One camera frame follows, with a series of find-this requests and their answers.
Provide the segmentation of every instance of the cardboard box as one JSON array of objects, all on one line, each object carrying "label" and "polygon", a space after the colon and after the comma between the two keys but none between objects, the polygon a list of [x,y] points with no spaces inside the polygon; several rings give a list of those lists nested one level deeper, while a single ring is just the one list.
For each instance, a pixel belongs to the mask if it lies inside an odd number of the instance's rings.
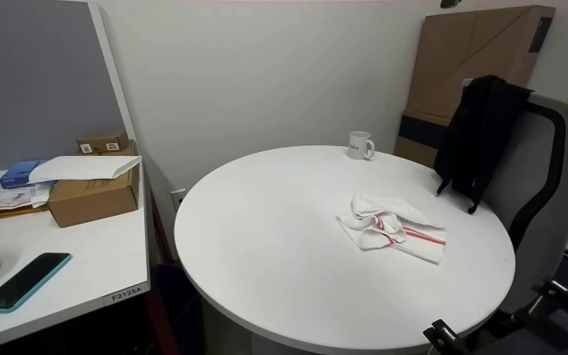
[{"label": "cardboard box", "polygon": [[469,78],[497,74],[526,84],[554,11],[548,5],[520,5],[428,15],[396,153],[432,165]]},{"label": "cardboard box", "polygon": [[81,153],[120,151],[128,143],[126,132],[90,133],[77,139]]},{"label": "cardboard box", "polygon": [[[112,155],[134,155],[128,141]],[[49,210],[59,226],[79,224],[138,208],[140,169],[116,179],[57,181],[49,193]]]}]

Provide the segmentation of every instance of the gray partition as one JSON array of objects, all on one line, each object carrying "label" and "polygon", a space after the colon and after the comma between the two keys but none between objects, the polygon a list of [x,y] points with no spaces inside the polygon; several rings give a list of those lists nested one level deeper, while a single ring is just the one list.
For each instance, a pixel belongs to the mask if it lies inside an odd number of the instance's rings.
[{"label": "gray partition", "polygon": [[0,0],[0,167],[124,130],[88,3]]}]

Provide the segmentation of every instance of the black bag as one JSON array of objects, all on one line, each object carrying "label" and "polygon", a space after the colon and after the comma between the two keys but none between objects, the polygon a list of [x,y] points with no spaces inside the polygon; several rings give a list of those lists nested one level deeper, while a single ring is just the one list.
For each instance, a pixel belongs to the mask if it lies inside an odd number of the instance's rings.
[{"label": "black bag", "polygon": [[438,195],[451,183],[471,199],[467,212],[477,210],[528,92],[495,74],[473,78],[463,88],[434,161],[441,177]]}]

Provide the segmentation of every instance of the round white table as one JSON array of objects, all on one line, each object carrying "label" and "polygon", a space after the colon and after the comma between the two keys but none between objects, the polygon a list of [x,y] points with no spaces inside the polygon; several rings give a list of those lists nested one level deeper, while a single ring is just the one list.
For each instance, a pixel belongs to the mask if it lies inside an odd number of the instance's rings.
[{"label": "round white table", "polygon": [[[175,216],[175,244],[195,287],[242,327],[313,352],[386,352],[428,345],[443,319],[457,333],[505,299],[514,252],[493,210],[436,197],[438,175],[380,153],[294,145],[205,175]],[[445,226],[440,264],[394,248],[359,250],[335,220],[357,195],[402,197]]]}]

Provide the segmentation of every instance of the desk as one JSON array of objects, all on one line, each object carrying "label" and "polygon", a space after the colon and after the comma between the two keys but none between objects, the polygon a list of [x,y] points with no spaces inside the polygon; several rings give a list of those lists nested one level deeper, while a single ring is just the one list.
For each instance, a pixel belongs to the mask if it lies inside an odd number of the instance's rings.
[{"label": "desk", "polygon": [[73,258],[19,309],[0,313],[0,343],[150,289],[144,181],[132,212],[67,228],[49,212],[0,218],[0,283],[41,252]]},{"label": "desk", "polygon": [[[432,169],[376,151],[298,145],[205,175],[175,216],[179,258],[205,299],[242,327],[313,352],[420,348],[443,317],[463,333],[507,295],[514,252],[487,204],[434,195]],[[361,252],[335,220],[355,193],[402,197],[447,228],[440,266]]]}]

